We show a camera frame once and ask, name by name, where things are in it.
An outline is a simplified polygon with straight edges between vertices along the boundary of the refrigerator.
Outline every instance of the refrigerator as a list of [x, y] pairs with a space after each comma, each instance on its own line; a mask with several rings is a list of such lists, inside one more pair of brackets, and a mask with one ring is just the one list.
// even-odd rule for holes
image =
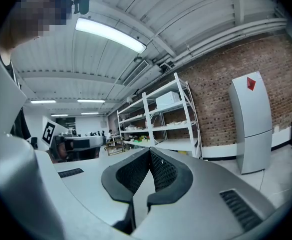
[[232, 80], [229, 96], [237, 130], [237, 163], [241, 174], [270, 165], [272, 117], [265, 84], [259, 72]]

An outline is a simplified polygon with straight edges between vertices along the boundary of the refrigerator door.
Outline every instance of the refrigerator door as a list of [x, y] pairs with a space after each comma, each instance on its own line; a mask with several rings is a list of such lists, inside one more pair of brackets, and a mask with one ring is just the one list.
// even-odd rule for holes
[[242, 174], [266, 169], [270, 165], [272, 130], [245, 138], [244, 153], [237, 154]]
[[[248, 88], [248, 77], [256, 81], [253, 90]], [[238, 95], [245, 137], [254, 136], [272, 129], [272, 118], [266, 87], [259, 72], [236, 79], [233, 84]]]

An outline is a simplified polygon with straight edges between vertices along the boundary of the long rectangular light fixture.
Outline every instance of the long rectangular light fixture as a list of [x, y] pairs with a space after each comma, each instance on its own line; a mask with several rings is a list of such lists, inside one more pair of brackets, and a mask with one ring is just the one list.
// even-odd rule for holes
[[55, 100], [31, 100], [32, 104], [43, 104], [43, 103], [56, 103]]
[[105, 103], [106, 101], [103, 99], [78, 99], [78, 102], [90, 102], [90, 103]]
[[75, 27], [78, 31], [91, 33], [113, 40], [123, 46], [126, 46], [137, 53], [141, 54], [146, 50], [146, 46], [140, 41], [132, 38], [131, 36], [104, 24], [92, 21], [86, 18], [79, 18]]
[[99, 112], [81, 113], [82, 115], [97, 115]]
[[52, 114], [52, 117], [67, 117], [67, 114]]

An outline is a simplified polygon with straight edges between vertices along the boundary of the black and white sign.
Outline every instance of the black and white sign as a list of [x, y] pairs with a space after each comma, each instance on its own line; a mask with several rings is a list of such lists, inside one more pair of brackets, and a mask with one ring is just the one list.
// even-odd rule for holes
[[53, 134], [54, 130], [55, 130], [55, 125], [53, 125], [50, 122], [47, 122], [44, 134], [42, 136], [42, 139], [45, 142], [47, 142], [48, 145], [50, 145], [50, 143], [51, 143], [52, 134]]

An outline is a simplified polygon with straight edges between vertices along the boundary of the red diamond sticker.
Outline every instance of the red diamond sticker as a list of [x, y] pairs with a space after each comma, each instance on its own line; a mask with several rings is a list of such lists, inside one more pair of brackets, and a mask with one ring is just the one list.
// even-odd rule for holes
[[256, 81], [252, 80], [251, 78], [247, 77], [247, 85], [250, 90], [254, 90]]

